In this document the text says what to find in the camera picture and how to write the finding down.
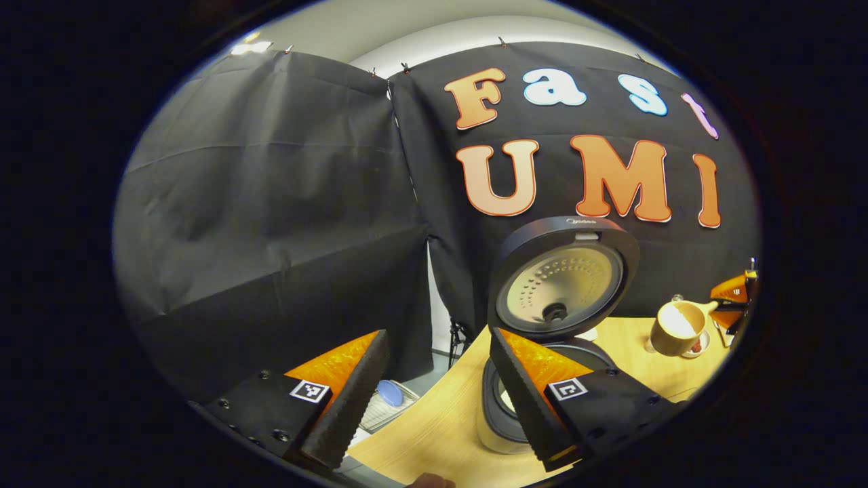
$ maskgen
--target table surface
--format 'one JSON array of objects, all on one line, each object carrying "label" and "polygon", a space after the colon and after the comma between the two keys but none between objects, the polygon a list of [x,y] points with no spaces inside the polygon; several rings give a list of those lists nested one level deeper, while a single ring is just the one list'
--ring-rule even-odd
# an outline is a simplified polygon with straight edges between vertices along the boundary
[{"label": "table surface", "polygon": [[[707,325],[710,344],[697,358],[648,353],[644,344],[653,323],[654,319],[606,318],[596,328],[594,343],[620,369],[662,397],[687,399],[714,375],[729,349],[714,326]],[[433,472],[458,487],[517,488],[568,470],[569,466],[547,473],[533,452],[500,454],[479,441],[477,409],[490,342],[486,327],[421,399],[347,453],[405,485],[423,472]]]}]

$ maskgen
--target blue letter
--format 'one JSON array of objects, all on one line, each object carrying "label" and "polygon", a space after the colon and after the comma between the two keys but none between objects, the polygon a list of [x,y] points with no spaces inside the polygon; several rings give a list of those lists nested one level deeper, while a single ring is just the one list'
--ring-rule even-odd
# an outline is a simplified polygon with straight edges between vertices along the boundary
[{"label": "blue letter", "polygon": [[618,83],[627,89],[630,95],[630,101],[643,112],[651,112],[654,115],[663,117],[668,110],[666,103],[657,96],[659,93],[654,85],[631,75],[618,76]]},{"label": "blue letter", "polygon": [[524,89],[524,98],[535,105],[582,105],[588,96],[575,86],[573,77],[559,69],[534,69],[524,74],[526,83],[533,83]]}]

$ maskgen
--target cup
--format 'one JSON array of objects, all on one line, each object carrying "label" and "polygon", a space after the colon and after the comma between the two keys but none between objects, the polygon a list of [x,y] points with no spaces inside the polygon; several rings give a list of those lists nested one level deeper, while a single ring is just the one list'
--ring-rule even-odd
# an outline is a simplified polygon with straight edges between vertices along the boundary
[{"label": "cup", "polygon": [[645,343],[649,353],[681,356],[690,350],[705,330],[708,313],[718,303],[707,304],[686,300],[670,301],[657,311],[651,335]]}]

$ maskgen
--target blue lid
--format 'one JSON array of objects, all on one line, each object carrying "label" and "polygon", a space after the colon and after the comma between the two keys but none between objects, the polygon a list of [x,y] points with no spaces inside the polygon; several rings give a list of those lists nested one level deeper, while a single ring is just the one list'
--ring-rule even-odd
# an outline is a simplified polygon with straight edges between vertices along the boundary
[{"label": "blue lid", "polygon": [[404,394],[401,393],[401,389],[398,388],[391,381],[380,381],[377,383],[377,392],[380,394],[380,398],[387,405],[391,406],[401,406],[404,403]]}]

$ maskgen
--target open lid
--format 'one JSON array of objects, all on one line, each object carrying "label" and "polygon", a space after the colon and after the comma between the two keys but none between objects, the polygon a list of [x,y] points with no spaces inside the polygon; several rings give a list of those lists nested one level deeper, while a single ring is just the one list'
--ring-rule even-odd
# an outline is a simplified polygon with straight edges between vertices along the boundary
[{"label": "open lid", "polygon": [[488,322],[531,340],[584,333],[621,300],[639,244],[612,221],[549,217],[518,228],[492,267]]}]

